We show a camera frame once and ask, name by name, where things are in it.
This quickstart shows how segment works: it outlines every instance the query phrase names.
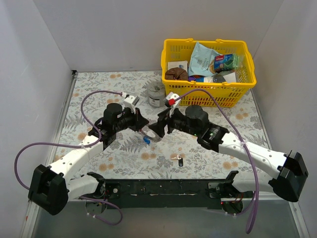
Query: light blue snack bag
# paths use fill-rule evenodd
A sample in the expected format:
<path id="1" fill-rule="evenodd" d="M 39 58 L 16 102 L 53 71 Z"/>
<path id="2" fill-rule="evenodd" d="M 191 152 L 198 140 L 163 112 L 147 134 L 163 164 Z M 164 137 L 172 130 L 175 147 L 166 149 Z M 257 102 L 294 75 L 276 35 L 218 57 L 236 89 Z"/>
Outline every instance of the light blue snack bag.
<path id="1" fill-rule="evenodd" d="M 196 42 L 194 51 L 190 58 L 188 76 L 201 75 L 210 77 L 215 74 L 213 69 L 214 57 L 220 56 L 217 51 L 209 49 Z"/>

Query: black metal base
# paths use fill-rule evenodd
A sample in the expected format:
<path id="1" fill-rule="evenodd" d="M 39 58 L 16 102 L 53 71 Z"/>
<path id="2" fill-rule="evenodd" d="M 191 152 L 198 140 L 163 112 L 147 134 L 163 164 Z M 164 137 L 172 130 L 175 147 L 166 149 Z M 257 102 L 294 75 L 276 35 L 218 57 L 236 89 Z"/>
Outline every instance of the black metal base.
<path id="1" fill-rule="evenodd" d="M 211 182 L 224 179 L 106 179 L 106 197 L 120 208 L 221 209 L 220 198 L 210 198 Z"/>

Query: blue object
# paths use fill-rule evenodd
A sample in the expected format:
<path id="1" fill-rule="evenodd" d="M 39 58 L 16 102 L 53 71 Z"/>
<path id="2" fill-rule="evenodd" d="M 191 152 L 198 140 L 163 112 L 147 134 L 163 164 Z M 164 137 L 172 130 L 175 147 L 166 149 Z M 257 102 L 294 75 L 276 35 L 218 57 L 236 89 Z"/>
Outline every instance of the blue object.
<path id="1" fill-rule="evenodd" d="M 144 137 L 143 137 L 143 140 L 144 140 L 144 142 L 147 143 L 148 145 L 149 145 L 150 142 L 151 142 L 150 139 L 149 139 L 147 136 L 144 136 Z"/>

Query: white bracket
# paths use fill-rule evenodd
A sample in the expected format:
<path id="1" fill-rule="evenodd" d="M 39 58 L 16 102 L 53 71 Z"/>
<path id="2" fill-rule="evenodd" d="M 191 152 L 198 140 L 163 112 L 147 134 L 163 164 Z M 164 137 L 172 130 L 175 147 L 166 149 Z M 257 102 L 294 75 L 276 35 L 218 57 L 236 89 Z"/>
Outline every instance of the white bracket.
<path id="1" fill-rule="evenodd" d="M 173 92 L 170 92 L 167 96 L 166 99 L 170 100 L 170 99 L 177 99 L 179 98 L 179 95 Z M 180 100 L 176 101 L 174 105 L 171 106 L 171 110 L 169 111 L 169 117 L 171 117 L 175 111 L 175 109 L 177 108 L 177 106 L 180 104 Z"/>
<path id="2" fill-rule="evenodd" d="M 68 182 L 68 201 L 76 199 L 84 194 L 94 193 L 99 182 L 92 176 L 84 175 Z"/>
<path id="3" fill-rule="evenodd" d="M 126 108 L 130 108 L 131 111 L 135 114 L 135 106 L 139 102 L 140 98 L 138 96 L 132 96 L 130 95 L 126 99 L 124 99 L 123 104 Z"/>
<path id="4" fill-rule="evenodd" d="M 273 187 L 268 184 L 272 177 L 267 173 L 258 173 L 259 187 L 261 192 L 273 192 Z M 253 173 L 239 172 L 233 179 L 232 186 L 234 186 L 239 192 L 255 191 L 256 183 Z"/>
<path id="5" fill-rule="evenodd" d="M 92 144 L 97 140 L 94 136 L 86 136 L 80 146 Z M 74 149 L 56 162 L 50 164 L 51 170 L 56 174 L 62 173 L 66 184 L 91 158 L 103 152 L 104 145 L 98 142 L 96 145 L 82 149 Z"/>
<path id="6" fill-rule="evenodd" d="M 247 163 L 250 163 L 243 144 L 235 134 L 232 132 L 226 133 L 223 136 L 222 141 L 223 143 L 219 144 L 219 153 L 231 155 Z M 269 150 L 251 142 L 246 142 L 246 145 L 256 166 L 266 172 L 272 178 L 277 179 L 280 173 L 277 168 L 279 166 L 284 166 L 286 161 L 284 153 Z"/>

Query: floral tablecloth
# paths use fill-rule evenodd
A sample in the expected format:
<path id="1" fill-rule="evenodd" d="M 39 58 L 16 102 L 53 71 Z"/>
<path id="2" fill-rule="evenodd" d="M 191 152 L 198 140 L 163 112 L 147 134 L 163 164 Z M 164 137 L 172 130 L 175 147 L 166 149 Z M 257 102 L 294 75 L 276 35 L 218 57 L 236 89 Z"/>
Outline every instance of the floral tablecloth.
<path id="1" fill-rule="evenodd" d="M 149 82 L 160 81 L 160 71 L 130 72 L 88 72 L 79 73 L 67 116 L 64 122 L 60 143 L 79 144 L 91 126 L 80 113 L 80 103 L 84 96 L 95 90 L 123 91 L 138 95 L 137 105 L 141 114 L 150 123 L 157 120 L 157 114 L 164 108 L 153 108 L 147 103 L 146 86 Z M 94 122 L 103 116 L 108 103 L 121 103 L 118 95 L 99 93 L 91 96 L 84 106 L 85 114 Z M 217 108 L 204 110 L 209 120 L 232 131 L 228 122 Z M 225 113 L 248 141 L 267 147 L 263 127 L 250 91 L 233 108 L 225 108 Z M 55 161 L 70 149 L 58 148 Z M 184 166 L 179 167 L 177 154 L 184 158 Z M 231 170 L 252 173 L 248 163 L 232 156 L 208 151 L 201 147 L 196 138 L 174 131 L 161 141 L 147 145 L 143 136 L 131 130 L 117 134 L 117 139 L 104 152 L 92 158 L 76 175 L 93 171 L 108 179 L 224 179 Z"/>

